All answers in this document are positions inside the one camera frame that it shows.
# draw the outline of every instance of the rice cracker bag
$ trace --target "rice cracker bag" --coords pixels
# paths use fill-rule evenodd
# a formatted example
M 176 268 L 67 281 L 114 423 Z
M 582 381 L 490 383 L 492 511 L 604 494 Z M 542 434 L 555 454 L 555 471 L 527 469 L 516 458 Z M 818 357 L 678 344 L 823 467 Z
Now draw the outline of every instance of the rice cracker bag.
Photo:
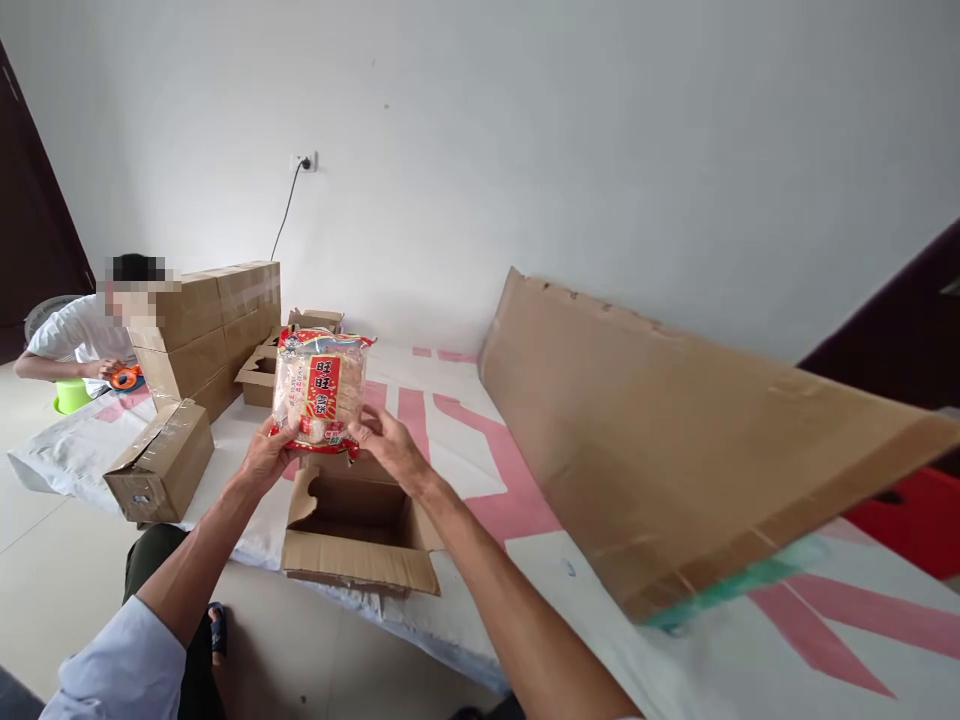
M 347 426 L 360 420 L 367 351 L 376 340 L 296 327 L 280 333 L 274 432 L 295 424 L 300 434 L 287 447 L 353 455 L 357 444 Z

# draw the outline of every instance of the electrical outlet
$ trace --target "electrical outlet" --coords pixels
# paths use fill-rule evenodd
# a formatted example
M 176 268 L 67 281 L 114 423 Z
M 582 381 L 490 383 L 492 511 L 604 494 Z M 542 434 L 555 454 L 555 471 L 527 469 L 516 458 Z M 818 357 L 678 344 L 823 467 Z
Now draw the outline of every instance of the electrical outlet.
M 291 155 L 290 156 L 290 172 L 294 172 L 297 169 L 297 165 L 300 164 L 301 160 L 309 160 L 309 168 L 300 168 L 300 172 L 316 172 L 317 171 L 317 151 L 309 152 L 306 155 Z

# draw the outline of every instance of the green stool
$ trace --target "green stool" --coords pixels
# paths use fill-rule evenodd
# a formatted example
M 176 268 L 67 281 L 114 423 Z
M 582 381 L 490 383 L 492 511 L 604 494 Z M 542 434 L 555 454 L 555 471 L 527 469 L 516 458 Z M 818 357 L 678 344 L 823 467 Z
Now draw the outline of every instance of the green stool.
M 57 380 L 57 397 L 53 401 L 53 409 L 61 415 L 76 412 L 90 402 L 87 387 L 80 378 Z

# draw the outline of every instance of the tile floor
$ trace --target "tile floor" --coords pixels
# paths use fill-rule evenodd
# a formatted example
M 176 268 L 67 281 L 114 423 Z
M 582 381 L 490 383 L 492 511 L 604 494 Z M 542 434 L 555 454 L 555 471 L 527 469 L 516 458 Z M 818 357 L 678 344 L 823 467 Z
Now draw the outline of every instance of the tile floor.
M 0 366 L 0 449 L 58 416 L 53 389 Z M 0 458 L 0 665 L 47 699 L 60 662 L 116 611 L 133 525 L 25 490 Z M 443 720 L 497 698 L 418 648 L 279 575 L 230 563 L 214 597 L 232 611 L 240 718 Z

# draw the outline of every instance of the orange tape dispenser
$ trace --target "orange tape dispenser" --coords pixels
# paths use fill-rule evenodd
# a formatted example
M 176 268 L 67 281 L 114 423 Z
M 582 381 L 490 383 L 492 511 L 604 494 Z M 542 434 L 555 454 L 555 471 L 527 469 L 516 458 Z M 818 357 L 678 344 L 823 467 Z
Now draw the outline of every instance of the orange tape dispenser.
M 117 370 L 110 377 L 110 387 L 112 387 L 117 392 L 130 392 L 136 390 L 138 387 L 143 385 L 143 373 L 140 371 L 139 365 L 134 365 L 132 368 L 123 368 Z

